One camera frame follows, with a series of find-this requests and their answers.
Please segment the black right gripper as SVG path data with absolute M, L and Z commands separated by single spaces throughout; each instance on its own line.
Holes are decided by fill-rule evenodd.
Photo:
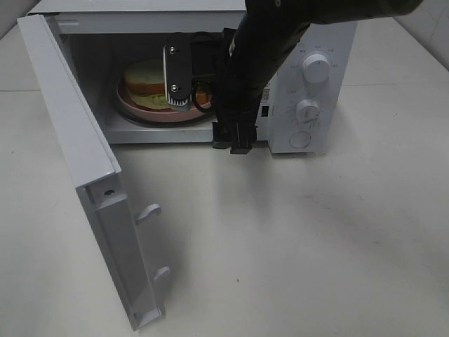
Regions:
M 235 35 L 235 29 L 225 28 L 219 34 L 196 32 L 191 36 L 191 99 L 199 111 L 213 112 L 217 118 L 212 123 L 214 149 L 248 154 L 257 140 L 261 95 L 252 98 L 244 88 L 248 81 L 232 68 Z

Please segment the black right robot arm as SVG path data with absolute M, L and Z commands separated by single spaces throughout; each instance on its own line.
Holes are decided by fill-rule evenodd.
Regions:
M 193 38 L 193 89 L 212 95 L 213 147 L 249 152 L 258 121 L 273 153 L 323 149 L 356 23 L 412 13 L 418 1 L 247 1 L 236 29 Z

